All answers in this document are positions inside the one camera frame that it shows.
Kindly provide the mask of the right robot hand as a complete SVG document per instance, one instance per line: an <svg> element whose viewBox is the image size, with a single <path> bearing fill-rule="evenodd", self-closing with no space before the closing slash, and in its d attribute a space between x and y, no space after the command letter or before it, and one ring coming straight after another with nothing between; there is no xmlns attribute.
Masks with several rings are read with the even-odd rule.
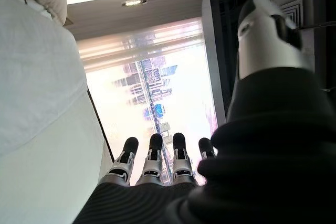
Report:
<svg viewBox="0 0 336 224"><path fill-rule="evenodd" d="M335 113L299 31L271 0L248 0L237 37L226 123L201 142L206 184L185 161L169 187L107 174L75 223L335 223Z"/></svg>

